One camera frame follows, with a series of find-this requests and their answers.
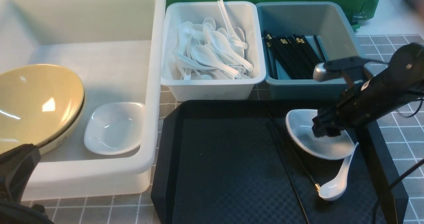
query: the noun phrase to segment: white bowl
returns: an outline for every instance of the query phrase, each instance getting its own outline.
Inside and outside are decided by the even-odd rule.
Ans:
[[[109,103],[97,108],[88,122],[84,144],[103,155],[126,153],[139,147],[142,140],[144,104]]]
[[[286,127],[291,138],[307,153],[328,160],[344,159],[355,150],[355,144],[346,131],[337,137],[316,138],[312,119],[317,116],[317,110],[291,110],[286,116]]]

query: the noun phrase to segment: robotic arm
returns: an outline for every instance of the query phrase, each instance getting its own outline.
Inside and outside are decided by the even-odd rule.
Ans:
[[[382,63],[350,57],[315,67],[314,80],[344,78],[348,85],[334,105],[319,109],[313,118],[316,137],[334,137],[342,130],[366,126],[424,96],[424,46],[415,43],[402,46],[388,68],[375,77],[364,67],[368,62]]]

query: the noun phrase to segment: cable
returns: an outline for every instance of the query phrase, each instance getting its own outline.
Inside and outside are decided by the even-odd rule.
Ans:
[[[414,115],[416,115],[416,114],[418,114],[418,112],[421,110],[421,106],[423,105],[423,101],[424,101],[424,99],[421,97],[420,99],[418,99],[418,100],[416,100],[416,101],[421,101],[420,102],[420,104],[418,105],[418,108],[417,108],[417,110],[412,114],[412,115],[404,115],[404,114],[402,114],[402,113],[400,113],[398,110],[396,110],[397,111],[397,113],[398,113],[398,115],[400,115],[401,117],[404,117],[404,118],[411,118],[411,117],[413,117]]]
[[[374,208],[373,208],[373,212],[372,212],[372,216],[373,216],[373,224],[376,224],[376,219],[377,219],[377,208],[380,205],[381,200],[390,193],[390,191],[393,189],[394,186],[396,186],[398,183],[400,183],[405,177],[407,177],[409,174],[411,174],[413,171],[415,171],[417,168],[419,168],[421,165],[424,164],[424,159],[421,159],[420,162],[416,163],[415,165],[413,165],[410,169],[408,169],[406,172],[404,172],[401,176],[399,176],[397,179],[395,179],[395,181],[393,181],[390,185],[389,188],[386,192],[384,192],[382,195],[380,195],[380,197],[377,199],[377,202],[374,204]]]

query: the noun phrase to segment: white plastic container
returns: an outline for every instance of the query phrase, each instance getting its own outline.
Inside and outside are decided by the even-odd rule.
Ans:
[[[23,200],[145,191],[157,138],[165,0],[0,0],[0,73],[27,64],[76,72],[86,109],[72,136],[42,156]],[[139,149],[117,156],[88,151],[83,136],[106,103],[145,104]]]
[[[256,6],[250,2],[225,2],[233,27],[246,34],[248,49],[245,58],[253,64],[253,79],[240,80],[179,80],[181,74],[172,61],[178,45],[179,26],[190,21],[201,24],[203,19],[215,19],[216,28],[225,28],[217,2],[175,3],[167,8],[164,23],[161,84],[169,87],[178,101],[186,100],[244,100],[253,86],[266,76],[261,31]]]

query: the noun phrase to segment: tray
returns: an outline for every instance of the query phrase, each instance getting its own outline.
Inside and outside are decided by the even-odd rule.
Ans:
[[[303,214],[267,129],[267,107],[279,124],[291,109],[316,109],[329,101],[188,101],[164,120],[151,198],[162,224],[304,223]],[[377,123],[348,131],[360,143],[348,187],[335,202],[318,198],[313,185],[282,145],[310,223],[371,223],[377,194],[398,177]],[[300,151],[324,184],[339,161]],[[404,220],[403,185],[383,201],[378,223]]]

